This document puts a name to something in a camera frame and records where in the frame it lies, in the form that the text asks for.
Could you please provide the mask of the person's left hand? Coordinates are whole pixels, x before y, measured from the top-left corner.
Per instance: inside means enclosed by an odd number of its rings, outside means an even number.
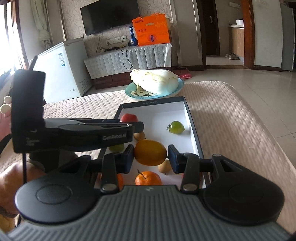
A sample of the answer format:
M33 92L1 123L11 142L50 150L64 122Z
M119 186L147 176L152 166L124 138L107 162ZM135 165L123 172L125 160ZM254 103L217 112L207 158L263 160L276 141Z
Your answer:
M27 182L40 178L77 157L74 152L64 150L31 153L26 162ZM18 214L15 194L23 184L22 162L13 163L1 173L1 215L14 218Z

